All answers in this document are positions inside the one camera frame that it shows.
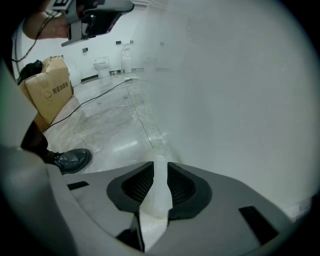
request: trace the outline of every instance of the toilet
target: toilet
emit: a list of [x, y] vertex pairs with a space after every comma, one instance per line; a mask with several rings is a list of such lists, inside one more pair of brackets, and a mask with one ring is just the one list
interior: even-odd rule
[[96, 71], [98, 71], [99, 78], [104, 78], [104, 77], [110, 75], [108, 56], [96, 58], [93, 63], [93, 67]]
[[122, 69], [124, 73], [131, 73], [130, 43], [126, 43], [122, 49]]

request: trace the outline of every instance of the cardboard box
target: cardboard box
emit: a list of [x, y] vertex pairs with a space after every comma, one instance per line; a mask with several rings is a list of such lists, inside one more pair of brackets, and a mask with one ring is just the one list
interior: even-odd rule
[[41, 131], [50, 126], [73, 95], [68, 67], [62, 56], [46, 58], [42, 62], [42, 72], [22, 81], [19, 88], [38, 110], [34, 121]]

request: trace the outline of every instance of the white tiled floor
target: white tiled floor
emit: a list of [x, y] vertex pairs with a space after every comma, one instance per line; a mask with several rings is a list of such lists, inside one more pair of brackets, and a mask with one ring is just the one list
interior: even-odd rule
[[[124, 75], [108, 76], [75, 86], [74, 96], [52, 123], [68, 116], [81, 103], [124, 82], [124, 78]], [[138, 163], [152, 148], [170, 151], [140, 97], [139, 83], [138, 80], [130, 80], [117, 86], [48, 129], [44, 135], [48, 139], [49, 150], [89, 149], [93, 159], [78, 174]]]

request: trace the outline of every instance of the white wall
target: white wall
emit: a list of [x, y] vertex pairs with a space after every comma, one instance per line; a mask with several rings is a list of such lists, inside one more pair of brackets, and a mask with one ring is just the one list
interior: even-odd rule
[[[61, 43], [65, 42], [66, 39], [38, 40], [28, 57], [19, 63], [19, 67], [22, 69], [26, 64], [37, 59], [43, 61], [49, 56], [64, 55], [67, 64], [72, 68], [77, 66], [81, 71], [81, 77], [84, 78], [97, 74], [93, 68], [96, 58], [108, 56], [110, 70], [120, 70], [122, 68], [123, 45], [130, 42], [135, 27], [143, 13], [144, 9], [135, 8], [132, 12], [123, 15], [110, 33], [73, 45], [61, 47]], [[116, 41], [121, 41], [122, 45], [116, 45]], [[23, 34], [20, 28], [17, 37], [18, 59], [28, 51], [33, 42]], [[88, 48], [88, 52], [83, 53], [83, 48]]]
[[153, 82], [141, 82], [143, 100], [183, 164], [281, 208], [317, 191], [319, 60], [277, 1], [153, 0], [132, 38]]

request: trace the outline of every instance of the leather shoe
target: leather shoe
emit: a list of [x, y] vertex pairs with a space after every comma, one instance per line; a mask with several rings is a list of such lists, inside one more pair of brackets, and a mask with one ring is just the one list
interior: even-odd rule
[[79, 148], [64, 153], [54, 153], [53, 164], [62, 174], [75, 174], [84, 168], [92, 159], [89, 149]]

